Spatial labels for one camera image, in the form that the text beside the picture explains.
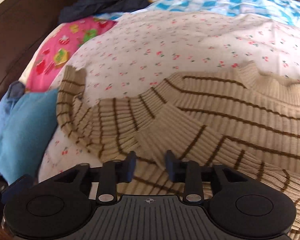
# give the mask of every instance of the ribbed gray panel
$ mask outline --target ribbed gray panel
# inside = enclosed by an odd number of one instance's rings
[[[238,240],[218,229],[202,208],[177,196],[123,196],[99,207],[79,231],[62,240]],[[286,235],[275,240],[289,240]]]

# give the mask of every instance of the blue checkered blanket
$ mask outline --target blue checkered blanket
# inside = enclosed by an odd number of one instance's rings
[[[300,27],[300,2],[294,0],[159,0],[147,9],[178,12],[208,10],[227,16],[253,13]]]

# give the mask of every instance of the silver screw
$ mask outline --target silver screw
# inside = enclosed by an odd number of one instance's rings
[[[99,196],[99,200],[102,202],[109,202],[112,201],[114,197],[110,194],[103,194]]]
[[[201,200],[201,197],[198,194],[189,194],[186,196],[187,201],[198,202]]]

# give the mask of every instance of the black circular cover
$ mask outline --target black circular cover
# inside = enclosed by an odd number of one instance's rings
[[[24,238],[66,236],[87,222],[89,199],[69,183],[34,187],[14,197],[4,208],[10,229]]]
[[[209,214],[217,225],[236,236],[270,238],[290,229],[296,209],[289,197],[273,188],[236,182],[213,196]]]

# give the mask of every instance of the brown leather bed frame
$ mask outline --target brown leather bed frame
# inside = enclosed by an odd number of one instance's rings
[[[60,10],[76,0],[5,0],[0,4],[0,99],[17,80]]]

